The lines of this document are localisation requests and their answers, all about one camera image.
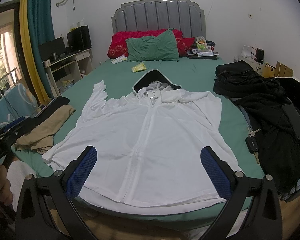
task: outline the teal curtain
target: teal curtain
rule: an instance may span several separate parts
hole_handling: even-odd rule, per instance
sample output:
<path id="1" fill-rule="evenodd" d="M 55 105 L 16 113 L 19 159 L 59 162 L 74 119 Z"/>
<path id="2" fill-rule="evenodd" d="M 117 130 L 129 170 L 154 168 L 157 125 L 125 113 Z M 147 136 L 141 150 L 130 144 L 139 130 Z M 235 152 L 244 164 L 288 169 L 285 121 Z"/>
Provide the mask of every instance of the teal curtain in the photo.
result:
<path id="1" fill-rule="evenodd" d="M 39 45 L 54 39 L 51 18 L 51 0 L 28 0 L 27 16 L 35 65 L 41 82 L 48 96 L 51 98 L 51 88 L 39 53 Z"/>

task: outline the beige clothing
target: beige clothing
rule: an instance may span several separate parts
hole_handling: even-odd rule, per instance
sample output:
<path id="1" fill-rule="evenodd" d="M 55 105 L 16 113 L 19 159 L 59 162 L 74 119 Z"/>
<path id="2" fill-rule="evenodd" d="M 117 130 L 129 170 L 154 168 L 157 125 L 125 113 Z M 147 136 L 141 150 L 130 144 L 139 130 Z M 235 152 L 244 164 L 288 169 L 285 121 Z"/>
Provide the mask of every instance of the beige clothing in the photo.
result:
<path id="1" fill-rule="evenodd" d="M 75 109 L 71 105 L 61 106 L 30 133 L 21 136 L 16 141 L 15 147 L 17 150 L 31 149 L 44 154 L 53 146 L 53 135 L 58 132 L 74 111 Z"/>

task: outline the human hand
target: human hand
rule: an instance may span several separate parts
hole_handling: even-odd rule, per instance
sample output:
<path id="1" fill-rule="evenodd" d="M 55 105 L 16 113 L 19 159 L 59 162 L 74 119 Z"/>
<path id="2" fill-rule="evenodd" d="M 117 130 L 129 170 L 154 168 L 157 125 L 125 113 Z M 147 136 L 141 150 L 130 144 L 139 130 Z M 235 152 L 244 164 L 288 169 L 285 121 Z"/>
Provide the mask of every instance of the human hand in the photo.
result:
<path id="1" fill-rule="evenodd" d="M 0 165 L 0 202 L 6 206 L 12 204 L 13 198 L 10 186 L 10 181 L 7 179 L 7 169 L 3 165 Z"/>

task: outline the white desk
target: white desk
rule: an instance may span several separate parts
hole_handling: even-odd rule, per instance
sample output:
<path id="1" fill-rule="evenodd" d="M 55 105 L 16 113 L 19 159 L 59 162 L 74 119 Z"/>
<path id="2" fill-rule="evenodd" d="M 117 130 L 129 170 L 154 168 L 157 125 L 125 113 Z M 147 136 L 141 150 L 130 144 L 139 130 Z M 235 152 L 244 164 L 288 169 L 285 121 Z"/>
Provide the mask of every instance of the white desk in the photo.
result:
<path id="1" fill-rule="evenodd" d="M 258 62 L 256 62 L 253 58 L 247 58 L 247 57 L 243 57 L 243 56 L 239 56 L 238 60 L 243 60 L 246 63 L 248 63 L 255 72 L 257 72 L 258 74 L 260 74 L 262 76 L 262 73 L 266 67 L 266 64 L 259 64 Z"/>
<path id="2" fill-rule="evenodd" d="M 52 86 L 51 90 L 53 95 L 60 96 L 59 89 L 62 87 L 62 81 L 70 80 L 73 81 L 73 83 L 78 82 L 82 79 L 82 70 L 85 71 L 85 75 L 88 75 L 93 70 L 91 59 L 91 49 L 86 49 L 76 54 L 69 55 L 68 57 L 64 57 L 45 67 L 46 73 L 48 74 Z M 55 80 L 53 73 L 62 68 L 65 69 L 67 75 L 59 80 Z"/>

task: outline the bed headboard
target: bed headboard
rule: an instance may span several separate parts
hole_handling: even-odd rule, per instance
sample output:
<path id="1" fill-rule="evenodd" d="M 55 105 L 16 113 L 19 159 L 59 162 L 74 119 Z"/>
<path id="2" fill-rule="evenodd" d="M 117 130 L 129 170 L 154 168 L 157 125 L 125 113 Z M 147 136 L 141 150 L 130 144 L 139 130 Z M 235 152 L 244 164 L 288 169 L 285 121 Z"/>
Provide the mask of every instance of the bed headboard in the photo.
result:
<path id="1" fill-rule="evenodd" d="M 206 37 L 204 11 L 190 0 L 141 0 L 123 3 L 112 19 L 113 33 L 175 28 L 184 38 Z"/>

